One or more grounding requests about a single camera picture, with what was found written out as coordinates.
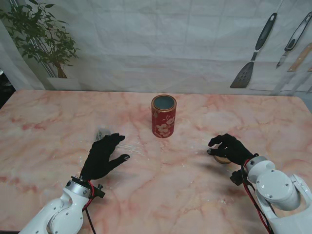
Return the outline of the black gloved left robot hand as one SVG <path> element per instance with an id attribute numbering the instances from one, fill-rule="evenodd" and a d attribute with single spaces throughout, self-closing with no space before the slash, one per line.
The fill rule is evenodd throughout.
<path id="1" fill-rule="evenodd" d="M 106 135 L 103 139 L 95 141 L 80 173 L 82 180 L 97 180 L 105 177 L 114 168 L 126 162 L 130 156 L 122 154 L 110 160 L 116 147 L 125 139 L 119 133 Z"/>

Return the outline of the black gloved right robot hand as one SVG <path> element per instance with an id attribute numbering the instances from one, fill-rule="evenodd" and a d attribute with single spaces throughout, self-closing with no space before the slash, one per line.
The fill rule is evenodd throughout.
<path id="1" fill-rule="evenodd" d="M 207 153 L 220 158 L 227 158 L 230 162 L 243 165 L 254 155 L 234 136 L 230 134 L 218 135 L 208 143 Z"/>

